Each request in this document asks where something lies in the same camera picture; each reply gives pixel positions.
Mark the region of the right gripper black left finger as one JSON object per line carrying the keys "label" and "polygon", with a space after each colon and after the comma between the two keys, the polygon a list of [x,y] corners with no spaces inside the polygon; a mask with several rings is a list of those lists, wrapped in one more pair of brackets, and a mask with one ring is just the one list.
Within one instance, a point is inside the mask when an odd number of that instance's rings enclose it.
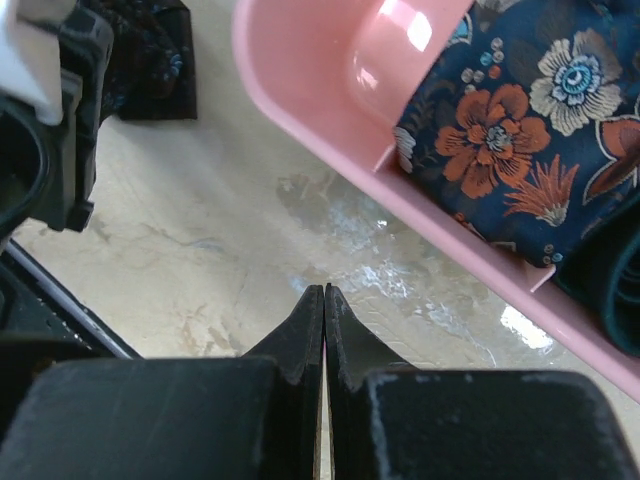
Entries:
{"label": "right gripper black left finger", "polygon": [[306,288],[289,316],[245,355],[275,362],[261,446],[261,479],[320,476],[324,290]]}

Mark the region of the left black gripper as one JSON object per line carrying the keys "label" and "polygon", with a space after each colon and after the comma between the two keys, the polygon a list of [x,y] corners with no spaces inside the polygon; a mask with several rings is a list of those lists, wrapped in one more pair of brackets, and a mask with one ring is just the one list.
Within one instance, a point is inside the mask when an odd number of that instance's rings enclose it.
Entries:
{"label": "left black gripper", "polygon": [[106,20],[76,3],[58,33],[62,121],[1,92],[1,230],[35,219],[82,231],[93,212],[96,144],[104,76],[114,40]]}

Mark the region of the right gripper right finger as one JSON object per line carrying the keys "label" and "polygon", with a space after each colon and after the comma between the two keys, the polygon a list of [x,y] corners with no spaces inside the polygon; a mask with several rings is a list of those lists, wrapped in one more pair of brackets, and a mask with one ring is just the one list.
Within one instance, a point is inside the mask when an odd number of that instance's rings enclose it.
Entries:
{"label": "right gripper right finger", "polygon": [[367,328],[332,284],[326,285],[324,293],[324,343],[332,477],[375,479],[367,375],[415,366]]}

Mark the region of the dark patterned necktie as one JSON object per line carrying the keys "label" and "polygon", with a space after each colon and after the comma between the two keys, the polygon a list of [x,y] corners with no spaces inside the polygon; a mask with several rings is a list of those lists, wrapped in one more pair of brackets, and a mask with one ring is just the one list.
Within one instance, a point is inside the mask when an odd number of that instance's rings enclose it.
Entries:
{"label": "dark patterned necktie", "polygon": [[82,1],[114,33],[101,119],[195,120],[191,12],[179,0]]}

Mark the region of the rolled dark blue tie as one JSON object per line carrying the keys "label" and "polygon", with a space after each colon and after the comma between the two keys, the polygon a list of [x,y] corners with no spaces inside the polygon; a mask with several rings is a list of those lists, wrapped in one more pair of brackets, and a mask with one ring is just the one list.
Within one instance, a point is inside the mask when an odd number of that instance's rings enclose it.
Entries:
{"label": "rolled dark blue tie", "polygon": [[563,262],[555,283],[591,309],[610,341],[639,355],[639,193],[598,222]]}

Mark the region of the pink divided organizer tray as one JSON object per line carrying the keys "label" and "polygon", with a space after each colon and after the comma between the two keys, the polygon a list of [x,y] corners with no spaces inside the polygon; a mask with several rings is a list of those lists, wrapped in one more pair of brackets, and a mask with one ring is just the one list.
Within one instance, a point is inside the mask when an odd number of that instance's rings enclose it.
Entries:
{"label": "pink divided organizer tray", "polygon": [[392,128],[467,11],[465,1],[240,1],[233,52],[255,105],[631,397],[639,362],[538,269],[489,246],[396,166]]}

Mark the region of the rolled floral tie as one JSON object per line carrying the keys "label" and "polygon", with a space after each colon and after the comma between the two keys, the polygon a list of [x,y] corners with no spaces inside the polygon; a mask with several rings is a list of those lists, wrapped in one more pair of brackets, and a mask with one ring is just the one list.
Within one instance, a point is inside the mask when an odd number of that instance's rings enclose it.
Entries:
{"label": "rolled floral tie", "polygon": [[561,264],[637,187],[638,3],[474,2],[393,134],[467,229]]}

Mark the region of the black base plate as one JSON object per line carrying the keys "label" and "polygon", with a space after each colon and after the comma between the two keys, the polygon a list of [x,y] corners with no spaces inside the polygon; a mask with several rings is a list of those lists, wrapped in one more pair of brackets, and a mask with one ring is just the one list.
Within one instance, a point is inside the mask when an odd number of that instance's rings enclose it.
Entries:
{"label": "black base plate", "polygon": [[13,240],[1,254],[1,331],[74,341],[110,357],[139,356]]}

